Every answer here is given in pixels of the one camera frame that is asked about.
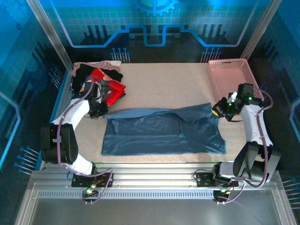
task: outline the pink basket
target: pink basket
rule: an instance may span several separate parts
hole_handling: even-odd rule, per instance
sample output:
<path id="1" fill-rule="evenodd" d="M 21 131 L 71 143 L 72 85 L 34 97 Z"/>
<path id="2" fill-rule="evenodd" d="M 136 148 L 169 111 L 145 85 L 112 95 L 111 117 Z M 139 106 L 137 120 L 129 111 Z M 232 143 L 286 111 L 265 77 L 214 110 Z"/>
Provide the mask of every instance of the pink basket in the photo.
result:
<path id="1" fill-rule="evenodd" d="M 246 59 L 210 60 L 208 64 L 207 72 L 217 102 L 222 97 L 228 98 L 228 93 L 237 91 L 241 83 L 250 83 L 258 88 Z M 254 90 L 254 96 L 263 100 L 258 90 Z"/>

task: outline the beige table surface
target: beige table surface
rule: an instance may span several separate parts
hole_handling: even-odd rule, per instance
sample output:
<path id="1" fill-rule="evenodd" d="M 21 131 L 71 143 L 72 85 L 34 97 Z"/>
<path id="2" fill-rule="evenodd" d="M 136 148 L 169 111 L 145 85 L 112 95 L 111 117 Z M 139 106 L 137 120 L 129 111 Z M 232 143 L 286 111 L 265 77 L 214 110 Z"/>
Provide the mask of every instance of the beige table surface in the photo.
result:
<path id="1" fill-rule="evenodd" d="M 126 96 L 109 107 L 109 111 L 129 108 L 181 108 L 210 102 L 215 104 L 207 63 L 122 64 L 122 83 Z M 218 162 L 233 161 L 246 143 L 243 122 L 220 120 L 219 130 L 226 141 L 226 154 L 179 154 L 147 156 L 102 156 L 102 141 L 107 120 L 83 118 L 75 135 L 80 154 L 100 162 Z"/>

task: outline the white robotic arm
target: white robotic arm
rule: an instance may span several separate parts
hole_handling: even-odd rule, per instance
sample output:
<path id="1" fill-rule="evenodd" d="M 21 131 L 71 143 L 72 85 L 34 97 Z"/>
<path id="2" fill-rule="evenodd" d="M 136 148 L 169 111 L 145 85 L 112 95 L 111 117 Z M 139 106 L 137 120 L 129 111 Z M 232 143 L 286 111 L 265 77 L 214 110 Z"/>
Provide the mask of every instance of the white robotic arm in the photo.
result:
<path id="1" fill-rule="evenodd" d="M 98 84 L 90 85 L 90 81 L 85 83 L 85 92 L 91 93 L 89 97 L 94 97 L 94 105 L 100 104 L 101 87 Z M 78 174 L 90 175 L 93 173 L 93 163 L 86 160 L 78 152 L 75 129 L 80 120 L 90 111 L 90 102 L 86 99 L 72 99 L 68 108 L 56 118 L 51 124 L 41 128 L 41 148 L 42 158 L 46 162 L 58 163 L 57 157 L 57 131 L 62 120 L 60 129 L 60 160 L 61 164 Z"/>
<path id="2" fill-rule="evenodd" d="M 225 117 L 228 121 L 232 121 L 235 115 L 241 115 L 247 141 L 234 162 L 217 164 L 216 179 L 218 176 L 229 180 L 238 177 L 260 182 L 267 174 L 265 182 L 269 182 L 279 162 L 280 153 L 273 148 L 263 120 L 263 103 L 261 99 L 254 97 L 253 92 L 253 85 L 240 84 L 238 91 L 230 93 L 228 100 L 224 97 L 212 108 L 216 116 Z"/>

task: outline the tan fabric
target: tan fabric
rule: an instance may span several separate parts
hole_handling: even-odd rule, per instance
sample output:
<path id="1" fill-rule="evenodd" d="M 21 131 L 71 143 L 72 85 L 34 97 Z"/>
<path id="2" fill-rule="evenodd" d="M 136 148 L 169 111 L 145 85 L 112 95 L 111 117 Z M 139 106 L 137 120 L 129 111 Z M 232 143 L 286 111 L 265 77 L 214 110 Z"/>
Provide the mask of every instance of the tan fabric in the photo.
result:
<path id="1" fill-rule="evenodd" d="M 119 71 L 121 68 L 121 61 L 119 61 L 120 63 L 116 63 L 116 61 L 101 61 L 101 62 L 96 62 L 96 63 L 89 63 L 89 62 L 75 62 L 74 63 L 74 68 L 71 72 L 72 76 L 76 76 L 76 70 L 78 70 L 80 68 L 81 64 L 85 64 L 91 67 L 95 67 L 95 68 L 99 68 L 99 69 L 108 69 L 108 70 L 117 70 Z"/>

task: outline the blue cloth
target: blue cloth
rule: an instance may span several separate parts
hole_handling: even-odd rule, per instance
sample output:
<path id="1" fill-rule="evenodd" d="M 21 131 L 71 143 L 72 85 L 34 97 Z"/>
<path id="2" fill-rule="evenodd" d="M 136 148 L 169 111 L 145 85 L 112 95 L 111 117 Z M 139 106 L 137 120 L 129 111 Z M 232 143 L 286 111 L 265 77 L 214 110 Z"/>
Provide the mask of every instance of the blue cloth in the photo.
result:
<path id="1" fill-rule="evenodd" d="M 181 109 L 126 109 L 111 112 L 102 155 L 225 154 L 219 118 L 210 104 Z"/>

